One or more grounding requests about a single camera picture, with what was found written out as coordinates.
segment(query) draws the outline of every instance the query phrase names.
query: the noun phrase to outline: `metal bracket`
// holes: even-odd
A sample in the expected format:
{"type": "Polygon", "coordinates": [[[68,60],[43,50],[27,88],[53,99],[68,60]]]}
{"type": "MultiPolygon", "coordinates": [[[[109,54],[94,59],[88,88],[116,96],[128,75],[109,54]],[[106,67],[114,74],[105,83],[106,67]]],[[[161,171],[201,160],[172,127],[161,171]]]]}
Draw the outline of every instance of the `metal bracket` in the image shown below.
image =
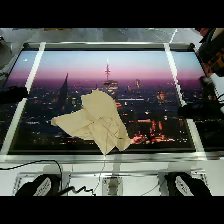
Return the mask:
{"type": "Polygon", "coordinates": [[[123,182],[121,177],[106,177],[102,181],[103,196],[122,196],[123,182]]]}

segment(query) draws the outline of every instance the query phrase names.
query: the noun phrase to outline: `sky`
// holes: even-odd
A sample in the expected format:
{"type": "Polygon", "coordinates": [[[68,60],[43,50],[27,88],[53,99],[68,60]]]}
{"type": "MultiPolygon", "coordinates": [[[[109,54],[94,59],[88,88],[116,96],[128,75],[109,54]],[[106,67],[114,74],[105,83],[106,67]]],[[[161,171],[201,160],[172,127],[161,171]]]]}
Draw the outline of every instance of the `sky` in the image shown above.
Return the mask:
{"type": "MultiPolygon", "coordinates": [[[[27,79],[37,51],[20,54],[10,79],[27,79]]],[[[203,75],[192,52],[173,52],[178,78],[195,79],[203,75]]],[[[107,61],[111,70],[109,79],[172,79],[164,51],[45,51],[36,79],[106,79],[107,61]]]]}

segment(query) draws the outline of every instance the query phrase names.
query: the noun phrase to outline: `cityscape image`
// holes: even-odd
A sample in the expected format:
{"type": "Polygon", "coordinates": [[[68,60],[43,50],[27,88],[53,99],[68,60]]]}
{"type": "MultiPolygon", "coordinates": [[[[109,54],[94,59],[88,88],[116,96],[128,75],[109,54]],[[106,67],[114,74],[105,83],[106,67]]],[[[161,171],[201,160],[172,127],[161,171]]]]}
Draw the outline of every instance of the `cityscape image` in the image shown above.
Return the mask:
{"type": "MultiPolygon", "coordinates": [[[[36,53],[21,53],[5,87],[25,85],[36,53]]],[[[201,101],[203,71],[196,62],[188,66],[195,55],[174,53],[183,99],[201,101]]],[[[194,151],[185,120],[178,117],[179,99],[164,51],[44,52],[11,150],[100,153],[94,141],[72,138],[51,125],[53,117],[80,110],[81,96],[94,89],[116,102],[132,139],[124,153],[194,151]]],[[[15,104],[1,109],[1,144],[15,109],[15,104]]]]}

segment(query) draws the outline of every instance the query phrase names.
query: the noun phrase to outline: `floor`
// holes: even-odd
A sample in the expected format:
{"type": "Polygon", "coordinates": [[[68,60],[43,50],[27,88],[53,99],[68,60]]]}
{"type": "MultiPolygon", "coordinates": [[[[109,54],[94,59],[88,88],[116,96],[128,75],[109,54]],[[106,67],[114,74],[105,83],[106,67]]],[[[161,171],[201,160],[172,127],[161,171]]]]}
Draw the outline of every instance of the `floor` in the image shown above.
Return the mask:
{"type": "Polygon", "coordinates": [[[5,44],[0,46],[0,73],[4,71],[24,42],[157,42],[194,43],[200,46],[201,36],[192,28],[0,28],[5,44]]]}

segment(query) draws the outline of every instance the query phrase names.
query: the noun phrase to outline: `yellow towel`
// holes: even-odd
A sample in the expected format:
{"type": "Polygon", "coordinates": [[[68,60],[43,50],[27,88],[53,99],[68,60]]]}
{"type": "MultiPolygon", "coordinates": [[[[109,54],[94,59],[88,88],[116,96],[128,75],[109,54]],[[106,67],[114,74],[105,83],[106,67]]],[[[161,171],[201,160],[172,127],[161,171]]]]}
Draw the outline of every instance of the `yellow towel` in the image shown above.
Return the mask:
{"type": "Polygon", "coordinates": [[[93,90],[81,98],[83,109],[54,117],[51,124],[59,126],[72,137],[94,140],[104,155],[115,146],[119,151],[125,150],[131,144],[131,139],[112,97],[93,90]]]}

